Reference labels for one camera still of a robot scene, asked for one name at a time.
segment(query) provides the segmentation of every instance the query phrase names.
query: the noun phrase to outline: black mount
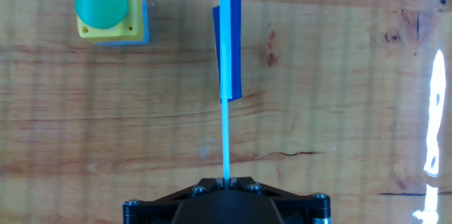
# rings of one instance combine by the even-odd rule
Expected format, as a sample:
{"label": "black mount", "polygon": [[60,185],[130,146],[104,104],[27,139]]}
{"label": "black mount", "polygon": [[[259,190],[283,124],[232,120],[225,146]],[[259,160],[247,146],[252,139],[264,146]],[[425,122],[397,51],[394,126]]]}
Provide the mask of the black mount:
{"label": "black mount", "polygon": [[298,196],[251,177],[229,182],[205,178],[155,201],[126,201],[124,224],[331,223],[326,194]]}

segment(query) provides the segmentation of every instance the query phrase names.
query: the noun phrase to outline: screw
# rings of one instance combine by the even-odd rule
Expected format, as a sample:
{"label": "screw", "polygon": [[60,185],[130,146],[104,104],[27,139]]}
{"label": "screw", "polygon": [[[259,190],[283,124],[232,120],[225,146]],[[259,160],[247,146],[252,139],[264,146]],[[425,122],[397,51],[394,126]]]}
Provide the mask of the screw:
{"label": "screw", "polygon": [[259,185],[259,184],[257,184],[257,183],[255,183],[255,184],[248,184],[246,187],[247,187],[247,189],[249,189],[249,190],[259,190],[259,189],[262,189],[261,185]]}
{"label": "screw", "polygon": [[136,205],[138,205],[141,202],[143,202],[143,200],[131,199],[131,200],[127,200],[126,202],[124,202],[124,204],[129,205],[129,206],[136,206]]}
{"label": "screw", "polygon": [[195,194],[203,193],[205,190],[206,190],[206,188],[204,186],[200,186],[200,185],[193,186],[193,188],[191,189],[191,191]]}
{"label": "screw", "polygon": [[326,199],[326,197],[327,197],[328,195],[325,194],[325,193],[322,193],[322,192],[316,192],[316,193],[312,194],[312,196],[313,196],[315,199]]}

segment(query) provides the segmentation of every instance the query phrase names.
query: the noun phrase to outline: blue plastic rod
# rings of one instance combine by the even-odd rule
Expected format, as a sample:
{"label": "blue plastic rod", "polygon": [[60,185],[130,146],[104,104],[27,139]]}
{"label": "blue plastic rod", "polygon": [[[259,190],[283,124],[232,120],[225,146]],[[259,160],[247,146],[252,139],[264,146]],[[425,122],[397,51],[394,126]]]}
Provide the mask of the blue plastic rod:
{"label": "blue plastic rod", "polygon": [[232,98],[231,0],[220,0],[220,95],[222,120],[223,177],[230,178],[229,99]]}

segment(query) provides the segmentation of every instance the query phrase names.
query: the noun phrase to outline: yellow button base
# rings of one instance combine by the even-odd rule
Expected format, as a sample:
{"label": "yellow button base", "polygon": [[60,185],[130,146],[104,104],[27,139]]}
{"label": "yellow button base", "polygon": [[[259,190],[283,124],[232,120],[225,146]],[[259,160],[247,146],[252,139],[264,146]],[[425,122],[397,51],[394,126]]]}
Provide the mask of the yellow button base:
{"label": "yellow button base", "polygon": [[140,41],[144,37],[143,0],[129,0],[125,19],[110,29],[96,29],[86,25],[77,16],[78,34],[90,42]]}

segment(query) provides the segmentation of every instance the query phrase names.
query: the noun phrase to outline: wood grain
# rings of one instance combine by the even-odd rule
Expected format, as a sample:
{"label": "wood grain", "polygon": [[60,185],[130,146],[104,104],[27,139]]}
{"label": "wood grain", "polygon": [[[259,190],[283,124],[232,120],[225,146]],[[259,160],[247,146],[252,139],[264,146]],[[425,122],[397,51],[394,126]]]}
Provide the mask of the wood grain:
{"label": "wood grain", "polygon": [[[222,175],[218,0],[148,0],[152,43],[115,48],[77,36],[73,0],[0,2],[0,223],[121,223],[124,200]],[[451,4],[243,0],[232,175],[324,191],[334,223],[416,223],[430,184],[452,222],[448,90],[440,173],[423,171]]]}

